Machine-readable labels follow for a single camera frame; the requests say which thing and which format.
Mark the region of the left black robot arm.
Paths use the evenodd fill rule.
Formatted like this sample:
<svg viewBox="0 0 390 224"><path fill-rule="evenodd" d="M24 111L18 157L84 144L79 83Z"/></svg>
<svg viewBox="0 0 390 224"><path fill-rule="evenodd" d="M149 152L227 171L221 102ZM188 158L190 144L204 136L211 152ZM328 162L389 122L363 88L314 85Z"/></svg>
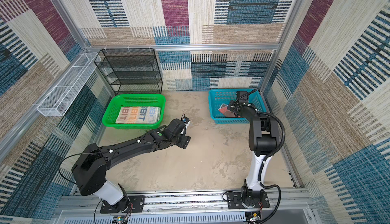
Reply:
<svg viewBox="0 0 390 224"><path fill-rule="evenodd" d="M102 200L101 213L124 213L142 209L127 195L124 188L107 180L106 172L117 164L167 149L171 146L187 148L191 138L186 129L191 121L186 116L173 119L168 126L147 131L145 134L114 145L88 145L72 167L72 174L81 195L95 195Z"/></svg>

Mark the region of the pink orange print towel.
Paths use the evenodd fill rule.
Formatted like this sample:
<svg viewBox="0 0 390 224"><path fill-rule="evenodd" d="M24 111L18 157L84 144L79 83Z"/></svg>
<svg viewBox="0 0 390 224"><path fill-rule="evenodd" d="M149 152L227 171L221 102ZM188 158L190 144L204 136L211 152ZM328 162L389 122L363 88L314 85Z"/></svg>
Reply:
<svg viewBox="0 0 390 224"><path fill-rule="evenodd" d="M121 107L116 124L154 124L160 112L160 107Z"/></svg>

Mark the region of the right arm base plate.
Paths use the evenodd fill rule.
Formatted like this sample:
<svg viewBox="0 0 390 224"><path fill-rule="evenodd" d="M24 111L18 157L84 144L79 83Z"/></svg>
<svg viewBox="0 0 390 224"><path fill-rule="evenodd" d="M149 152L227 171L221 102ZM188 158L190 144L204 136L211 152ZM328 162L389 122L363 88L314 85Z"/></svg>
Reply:
<svg viewBox="0 0 390 224"><path fill-rule="evenodd" d="M226 194L228 209L269 208L270 202L264 190L249 192L245 197L240 192Z"/></svg>

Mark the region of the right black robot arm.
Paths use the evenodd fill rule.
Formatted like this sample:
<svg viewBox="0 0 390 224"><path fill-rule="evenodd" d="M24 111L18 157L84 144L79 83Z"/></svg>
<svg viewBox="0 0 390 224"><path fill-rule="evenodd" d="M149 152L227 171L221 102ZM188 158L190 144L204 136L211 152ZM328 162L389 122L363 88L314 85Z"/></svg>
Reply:
<svg viewBox="0 0 390 224"><path fill-rule="evenodd" d="M233 115L245 118L250 124L248 145L253 156L248 177L241 188L241 201L246 208L269 207L264 179L272 154L280 142L277 120L249 102L249 96L255 92L255 89L250 92L237 91L236 99L231 100L227 107Z"/></svg>

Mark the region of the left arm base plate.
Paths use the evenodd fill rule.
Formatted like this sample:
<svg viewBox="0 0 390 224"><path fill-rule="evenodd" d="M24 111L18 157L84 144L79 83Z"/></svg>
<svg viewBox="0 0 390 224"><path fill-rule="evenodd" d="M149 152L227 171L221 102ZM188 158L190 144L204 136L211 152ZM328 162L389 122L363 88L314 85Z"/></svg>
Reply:
<svg viewBox="0 0 390 224"><path fill-rule="evenodd" d="M123 197L115 205L108 204L103 200L100 214L114 214L114 213L141 213L144 208L145 196L127 196Z"/></svg>

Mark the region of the red pink towel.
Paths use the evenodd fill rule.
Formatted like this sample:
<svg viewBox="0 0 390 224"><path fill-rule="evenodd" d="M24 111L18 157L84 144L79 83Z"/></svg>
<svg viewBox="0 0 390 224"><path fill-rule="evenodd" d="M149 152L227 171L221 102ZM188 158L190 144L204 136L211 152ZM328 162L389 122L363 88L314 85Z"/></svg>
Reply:
<svg viewBox="0 0 390 224"><path fill-rule="evenodd" d="M236 118L236 114L232 113L229 109L227 104L222 103L220 107L218 108L218 112L221 113L226 118Z"/></svg>

